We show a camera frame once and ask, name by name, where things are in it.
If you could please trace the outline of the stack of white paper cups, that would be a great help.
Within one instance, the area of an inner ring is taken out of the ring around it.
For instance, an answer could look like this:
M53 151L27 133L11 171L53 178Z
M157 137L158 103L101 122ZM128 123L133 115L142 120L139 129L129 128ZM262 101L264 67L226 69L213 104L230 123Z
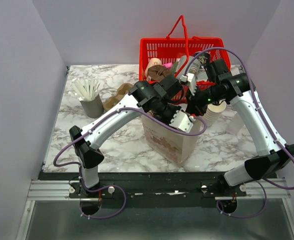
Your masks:
M227 104L225 101L221 101L218 105L210 104L207 106L206 113L203 115L207 127L212 126L213 123L219 119L222 112L226 109L226 106Z

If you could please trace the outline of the white paper takeout bag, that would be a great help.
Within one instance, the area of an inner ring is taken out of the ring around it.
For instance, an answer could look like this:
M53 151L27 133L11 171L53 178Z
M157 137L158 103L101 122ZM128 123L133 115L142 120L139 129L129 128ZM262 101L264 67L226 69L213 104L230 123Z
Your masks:
M172 132L144 115L141 120L147 144L161 156L181 167L193 153L198 137Z

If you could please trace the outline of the brown cardboard cup carrier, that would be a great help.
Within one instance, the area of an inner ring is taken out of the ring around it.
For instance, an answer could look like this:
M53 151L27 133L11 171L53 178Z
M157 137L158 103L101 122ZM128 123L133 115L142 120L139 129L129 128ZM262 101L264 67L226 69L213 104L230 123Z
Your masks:
M107 112L112 109L115 105L117 105L124 96L129 92L129 90L133 87L130 83L123 83L116 91L115 95L109 97L103 104L104 110Z

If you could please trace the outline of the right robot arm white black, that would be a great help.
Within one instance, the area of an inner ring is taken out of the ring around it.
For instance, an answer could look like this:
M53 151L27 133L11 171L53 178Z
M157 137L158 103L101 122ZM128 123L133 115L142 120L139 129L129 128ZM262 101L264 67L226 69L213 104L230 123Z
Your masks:
M228 196L236 185L260 180L285 167L294 157L294 144L287 144L275 129L246 73L232 75L223 59L209 63L205 70L209 81L214 82L205 90L197 87L193 73L183 75L189 84L187 111L197 115L208 111L209 104L225 100L241 117L258 154L225 172L217 182L218 193Z

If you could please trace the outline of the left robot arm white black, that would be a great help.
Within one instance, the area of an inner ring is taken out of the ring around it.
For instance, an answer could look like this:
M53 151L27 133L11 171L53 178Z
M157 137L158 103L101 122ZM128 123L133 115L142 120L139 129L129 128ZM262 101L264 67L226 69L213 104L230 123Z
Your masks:
M93 123L84 127L73 126L70 137L75 153L81 162L83 183L80 191L88 198L97 194L98 165L104 160L102 144L116 131L143 113L152 111L160 122L168 125L176 111L171 99L183 90L172 75L160 82L136 82L123 99Z

